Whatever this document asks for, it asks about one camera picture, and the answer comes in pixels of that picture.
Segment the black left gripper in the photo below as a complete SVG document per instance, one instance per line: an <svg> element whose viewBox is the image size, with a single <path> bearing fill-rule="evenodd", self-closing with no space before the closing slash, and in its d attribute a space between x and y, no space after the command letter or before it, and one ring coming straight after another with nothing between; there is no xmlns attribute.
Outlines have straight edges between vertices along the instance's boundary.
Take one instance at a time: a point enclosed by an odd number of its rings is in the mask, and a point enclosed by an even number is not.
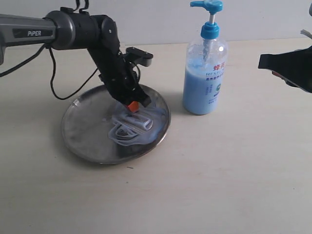
<svg viewBox="0 0 312 234"><path fill-rule="evenodd" d="M100 51L98 53L98 69L100 79L109 94L118 101L117 109L131 113L139 110L139 103L147 107L151 98L138 83L138 73L133 70L136 65L130 53L120 51Z"/></svg>

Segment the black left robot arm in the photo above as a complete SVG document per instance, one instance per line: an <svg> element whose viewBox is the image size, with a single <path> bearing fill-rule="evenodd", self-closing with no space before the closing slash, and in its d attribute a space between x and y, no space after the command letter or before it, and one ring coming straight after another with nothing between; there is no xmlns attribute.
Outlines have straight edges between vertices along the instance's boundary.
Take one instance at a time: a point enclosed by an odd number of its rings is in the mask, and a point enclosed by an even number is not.
<svg viewBox="0 0 312 234"><path fill-rule="evenodd" d="M2 72L1 77L26 65L43 49L86 49L97 70L100 80L112 98L135 112L141 104L147 107L151 98L139 84L138 65L148 67L153 55L130 47L122 53L117 35L116 22L107 15L90 15L89 4L75 9L61 7L49 12L44 18L32 18L2 14L0 16L0 61L4 62L7 47L41 44L30 58Z"/></svg>

